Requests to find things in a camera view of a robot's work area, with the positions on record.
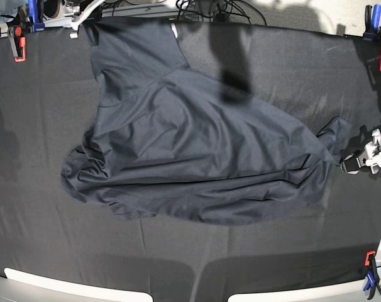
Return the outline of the red black clamp far left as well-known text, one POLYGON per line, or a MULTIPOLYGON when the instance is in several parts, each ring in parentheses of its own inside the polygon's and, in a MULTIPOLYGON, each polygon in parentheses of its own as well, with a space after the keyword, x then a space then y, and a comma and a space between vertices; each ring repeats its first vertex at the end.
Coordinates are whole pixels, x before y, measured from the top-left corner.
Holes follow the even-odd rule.
POLYGON ((26 38, 23 36, 22 28, 20 26, 9 27, 8 38, 14 61, 24 62, 26 60, 26 38))

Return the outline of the red blue clamp near right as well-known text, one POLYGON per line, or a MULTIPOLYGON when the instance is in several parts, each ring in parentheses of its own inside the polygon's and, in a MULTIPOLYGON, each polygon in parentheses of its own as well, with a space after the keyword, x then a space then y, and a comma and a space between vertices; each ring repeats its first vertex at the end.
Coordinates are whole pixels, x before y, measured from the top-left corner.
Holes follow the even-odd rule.
POLYGON ((377 271, 375 255, 376 251, 372 250, 367 252, 365 258, 365 266, 367 267, 367 272, 365 275, 366 283, 364 285, 363 291, 369 291, 367 300, 373 299, 376 292, 378 292, 381 297, 380 277, 377 271))

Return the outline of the blue clamp far left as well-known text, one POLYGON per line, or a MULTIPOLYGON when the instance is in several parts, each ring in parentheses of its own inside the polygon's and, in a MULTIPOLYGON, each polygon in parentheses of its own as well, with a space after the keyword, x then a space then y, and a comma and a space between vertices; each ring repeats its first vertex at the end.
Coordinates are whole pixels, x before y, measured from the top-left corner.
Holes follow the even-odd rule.
POLYGON ((43 5, 44 0, 28 0, 28 17, 32 32, 41 32, 45 30, 45 24, 43 22, 43 5))

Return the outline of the blue clamp far right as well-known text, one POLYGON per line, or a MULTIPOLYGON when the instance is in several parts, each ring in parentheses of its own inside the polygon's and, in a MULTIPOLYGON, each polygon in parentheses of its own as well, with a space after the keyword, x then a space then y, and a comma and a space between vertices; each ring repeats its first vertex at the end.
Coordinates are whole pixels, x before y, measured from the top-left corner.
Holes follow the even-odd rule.
POLYGON ((374 6, 365 6, 365 31, 363 39, 372 42, 381 41, 381 5, 375 4, 374 6))

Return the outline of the dark navy t-shirt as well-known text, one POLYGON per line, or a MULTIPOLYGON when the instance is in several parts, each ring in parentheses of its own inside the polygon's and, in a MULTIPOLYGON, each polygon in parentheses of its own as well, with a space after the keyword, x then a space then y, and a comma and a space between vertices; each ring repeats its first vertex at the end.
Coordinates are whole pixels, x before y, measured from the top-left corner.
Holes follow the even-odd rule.
POLYGON ((101 98, 62 165, 68 195, 122 220, 160 215, 224 226, 321 199, 350 129, 344 119, 313 133, 192 69, 166 21, 112 17, 84 27, 101 98))

